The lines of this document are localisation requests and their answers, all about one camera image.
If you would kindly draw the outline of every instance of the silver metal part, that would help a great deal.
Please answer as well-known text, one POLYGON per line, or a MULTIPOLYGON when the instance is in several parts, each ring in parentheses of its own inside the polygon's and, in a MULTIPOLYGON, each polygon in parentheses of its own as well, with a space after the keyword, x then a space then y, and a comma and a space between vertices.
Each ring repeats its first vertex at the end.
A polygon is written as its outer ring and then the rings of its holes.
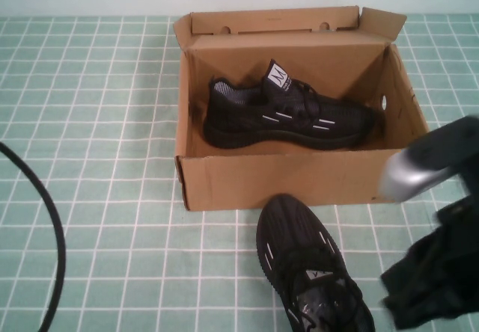
POLYGON ((388 159, 382 171, 379 194, 389 200, 406 201, 452 177, 450 168, 434 171, 415 165, 406 154, 407 149, 388 159))

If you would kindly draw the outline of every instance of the cardboard box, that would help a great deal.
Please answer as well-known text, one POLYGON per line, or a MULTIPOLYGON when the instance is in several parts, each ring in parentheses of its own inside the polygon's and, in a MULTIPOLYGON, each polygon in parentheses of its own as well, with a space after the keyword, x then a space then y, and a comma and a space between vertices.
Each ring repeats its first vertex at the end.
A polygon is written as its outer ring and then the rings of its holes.
POLYGON ((406 17, 359 7, 191 13, 174 31, 183 50, 176 165, 187 209, 263 207, 287 192, 308 205, 375 203, 389 156, 427 132, 392 44, 406 17), (318 151, 266 141, 211 147, 202 123, 208 83, 258 84, 274 58, 318 93, 384 110, 384 121, 354 150, 318 151))

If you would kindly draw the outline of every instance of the green tile floor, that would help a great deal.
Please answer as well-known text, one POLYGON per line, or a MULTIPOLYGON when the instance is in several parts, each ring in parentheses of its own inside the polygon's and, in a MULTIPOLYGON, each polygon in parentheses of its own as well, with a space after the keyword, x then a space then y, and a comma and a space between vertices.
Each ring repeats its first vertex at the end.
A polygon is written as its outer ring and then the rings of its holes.
MULTIPOLYGON (((51 192, 67 236, 52 331, 290 331, 257 262, 259 211, 188 213, 174 172, 174 18, 0 18, 0 139, 51 192)), ((412 15, 396 44, 432 129, 479 113, 479 15, 412 15)), ((376 319, 378 277, 463 195, 314 208, 376 319)), ((0 158, 0 331, 35 331, 55 274, 49 217, 0 158)), ((479 315, 419 331, 479 331, 479 315)))

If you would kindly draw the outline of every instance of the cable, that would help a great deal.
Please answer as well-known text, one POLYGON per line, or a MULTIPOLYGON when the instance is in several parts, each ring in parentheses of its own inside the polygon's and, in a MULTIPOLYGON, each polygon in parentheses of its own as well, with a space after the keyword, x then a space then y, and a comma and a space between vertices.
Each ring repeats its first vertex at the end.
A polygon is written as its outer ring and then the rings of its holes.
POLYGON ((32 185, 37 189, 38 194, 40 194, 43 202, 45 203, 45 207, 50 214, 50 218, 52 219, 58 251, 57 276, 55 279, 55 285, 53 286, 52 297, 50 299, 48 310, 46 310, 42 324, 38 330, 38 332, 48 332, 48 329, 52 324, 53 317, 55 317, 55 313, 57 312, 58 303, 60 302, 61 290, 63 289, 65 279, 65 269, 67 267, 67 246, 65 243, 63 227, 61 226, 60 215, 58 214, 57 208, 55 207, 50 194, 40 179, 38 179, 37 175, 35 175, 33 170, 16 153, 14 153, 1 141, 0 152, 7 156, 25 174, 25 176, 28 177, 32 185))

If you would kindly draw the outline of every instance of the black sneaker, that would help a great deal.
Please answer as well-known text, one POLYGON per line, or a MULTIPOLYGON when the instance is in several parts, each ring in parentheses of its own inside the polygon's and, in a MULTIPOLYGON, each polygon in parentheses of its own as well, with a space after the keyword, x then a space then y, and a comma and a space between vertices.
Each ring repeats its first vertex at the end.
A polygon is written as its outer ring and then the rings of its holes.
POLYGON ((225 149, 281 140, 329 150, 361 142, 374 121, 372 109, 321 96, 271 60, 261 86, 211 81, 204 137, 225 149))
POLYGON ((261 212, 256 245, 294 332, 375 331, 341 252, 301 201, 286 194, 272 198, 261 212))

